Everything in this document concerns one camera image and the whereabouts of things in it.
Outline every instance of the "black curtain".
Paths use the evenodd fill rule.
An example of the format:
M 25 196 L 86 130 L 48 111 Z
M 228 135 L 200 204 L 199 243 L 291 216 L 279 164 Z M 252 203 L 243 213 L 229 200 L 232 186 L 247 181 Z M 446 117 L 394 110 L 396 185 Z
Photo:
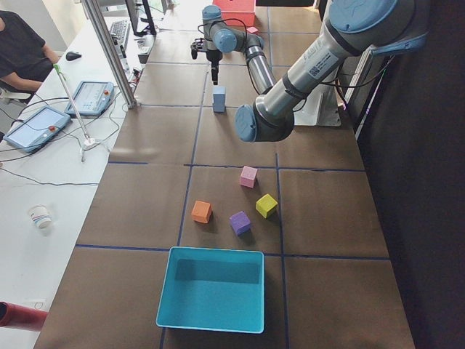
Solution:
M 465 348 L 465 1 L 432 0 L 359 137 L 417 349 Z

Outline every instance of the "computer mouse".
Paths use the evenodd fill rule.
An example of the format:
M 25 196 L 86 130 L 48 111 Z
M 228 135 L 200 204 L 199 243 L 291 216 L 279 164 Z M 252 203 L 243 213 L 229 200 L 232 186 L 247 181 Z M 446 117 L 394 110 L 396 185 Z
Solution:
M 81 58 L 81 57 L 82 55 L 78 52 L 69 51 L 66 54 L 66 60 L 77 60 L 78 58 Z

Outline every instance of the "teal plastic bin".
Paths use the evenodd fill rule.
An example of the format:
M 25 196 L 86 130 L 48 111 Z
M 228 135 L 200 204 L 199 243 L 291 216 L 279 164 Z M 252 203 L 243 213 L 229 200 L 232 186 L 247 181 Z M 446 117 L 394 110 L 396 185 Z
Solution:
M 262 333 L 263 253 L 172 247 L 156 323 L 180 329 Z

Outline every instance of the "wooden block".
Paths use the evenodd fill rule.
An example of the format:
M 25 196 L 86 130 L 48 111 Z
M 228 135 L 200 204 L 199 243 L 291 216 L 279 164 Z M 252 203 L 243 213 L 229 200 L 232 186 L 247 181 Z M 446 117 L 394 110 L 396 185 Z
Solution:
M 255 206 L 256 210 L 265 218 L 271 216 L 277 207 L 278 202 L 270 194 L 263 195 Z
M 239 184 L 244 187 L 253 188 L 255 185 L 255 178 L 258 169 L 253 167 L 244 166 L 240 174 Z
M 213 111 L 224 113 L 226 110 L 226 87 L 213 86 Z
M 250 219 L 244 211 L 233 214 L 230 217 L 230 224 L 237 236 L 250 230 L 251 227 Z
M 211 216 L 211 205 L 208 202 L 196 201 L 190 213 L 192 219 L 200 223 L 208 223 Z
M 255 27 L 248 27 L 247 28 L 247 31 L 250 33 L 250 34 L 255 34 L 255 35 L 259 35 L 259 30 Z

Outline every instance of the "white desk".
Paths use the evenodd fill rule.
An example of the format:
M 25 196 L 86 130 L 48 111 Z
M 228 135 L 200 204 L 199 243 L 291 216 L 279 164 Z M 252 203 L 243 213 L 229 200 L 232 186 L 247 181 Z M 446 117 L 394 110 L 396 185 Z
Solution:
M 136 49 L 137 45 L 130 38 L 127 49 L 129 65 L 140 68 Z M 115 83 L 90 23 L 76 37 L 68 51 L 82 54 L 82 58 L 71 62 L 66 61 L 64 56 L 59 61 L 70 91 L 73 92 L 82 80 Z M 37 95 L 43 99 L 66 96 L 54 71 Z M 31 102 L 38 100 L 40 99 L 35 96 Z M 61 111 L 67 105 L 67 101 L 49 103 Z M 25 119 L 33 109 L 43 105 L 41 103 L 31 107 L 21 118 Z M 117 130 L 118 127 L 109 119 L 112 110 L 113 105 L 88 125 L 93 138 L 104 139 Z M 112 119 L 121 126 L 125 115 L 126 104 L 120 95 L 116 99 Z M 73 119 L 65 131 L 71 132 L 74 129 L 77 130 L 73 135 L 82 142 L 83 132 L 76 119 Z M 116 132 L 105 141 L 109 149 L 113 147 L 117 134 Z M 7 143 L 0 143 L 0 151 L 9 149 L 12 147 Z M 79 151 L 80 146 L 76 139 L 67 136 L 51 142 L 30 157 L 5 162 L 3 168 L 40 182 L 98 183 L 108 161 L 107 149 L 99 145 L 87 151 L 84 163 L 81 162 Z M 16 150 L 1 152 L 0 161 L 24 155 Z M 49 310 L 96 189 L 96 185 L 37 185 L 30 180 L 0 171 L 0 300 L 27 306 L 34 306 L 35 301 L 43 301 L 42 309 Z M 36 228 L 27 215 L 28 209 L 37 204 L 44 204 L 52 216 L 52 224 L 46 229 Z M 38 335 L 38 332 L 0 328 L 0 348 L 32 348 Z

